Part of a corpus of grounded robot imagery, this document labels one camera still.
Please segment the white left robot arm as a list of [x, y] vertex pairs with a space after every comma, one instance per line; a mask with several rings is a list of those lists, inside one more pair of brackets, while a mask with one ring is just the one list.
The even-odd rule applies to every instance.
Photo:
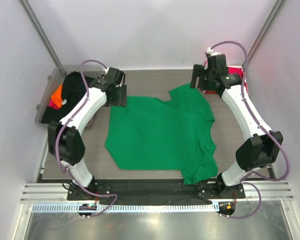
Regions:
[[107, 68], [104, 73], [91, 82], [83, 73], [83, 96], [75, 99], [70, 112], [58, 121], [48, 124], [48, 151], [68, 173], [75, 188], [83, 198], [90, 200], [96, 193], [94, 176], [84, 160], [85, 144], [82, 133], [90, 119], [103, 106], [125, 107], [127, 104], [126, 75], [117, 68]]

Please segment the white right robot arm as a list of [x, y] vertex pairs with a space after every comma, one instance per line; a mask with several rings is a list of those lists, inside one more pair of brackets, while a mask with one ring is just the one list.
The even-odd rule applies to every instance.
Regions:
[[263, 121], [249, 97], [242, 75], [229, 72], [226, 56], [212, 50], [205, 55], [205, 64], [193, 66], [190, 87], [216, 92], [232, 111], [244, 139], [235, 152], [235, 162], [217, 176], [216, 194], [228, 198], [250, 173], [276, 161], [283, 135]]

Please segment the clear plastic bin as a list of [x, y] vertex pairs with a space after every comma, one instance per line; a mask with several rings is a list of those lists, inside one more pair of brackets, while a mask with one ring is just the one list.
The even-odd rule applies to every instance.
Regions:
[[84, 65], [63, 65], [61, 67], [55, 67], [48, 76], [47, 86], [42, 99], [36, 107], [37, 112], [34, 122], [41, 127], [47, 126], [47, 124], [44, 123], [45, 121], [43, 121], [47, 107], [50, 107], [53, 110], [58, 110], [60, 108], [62, 102], [62, 84], [67, 75], [72, 72], [80, 73], [82, 70], [86, 80], [88, 80], [88, 78], [95, 79], [104, 74], [105, 69], [105, 67], [95, 62], [88, 62]]

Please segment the green t-shirt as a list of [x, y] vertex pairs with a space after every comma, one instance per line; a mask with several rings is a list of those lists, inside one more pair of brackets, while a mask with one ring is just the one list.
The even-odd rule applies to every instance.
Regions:
[[125, 107], [112, 107], [107, 151], [122, 170], [180, 171], [187, 185], [215, 177], [210, 104], [188, 84], [169, 95], [170, 100], [129, 96]]

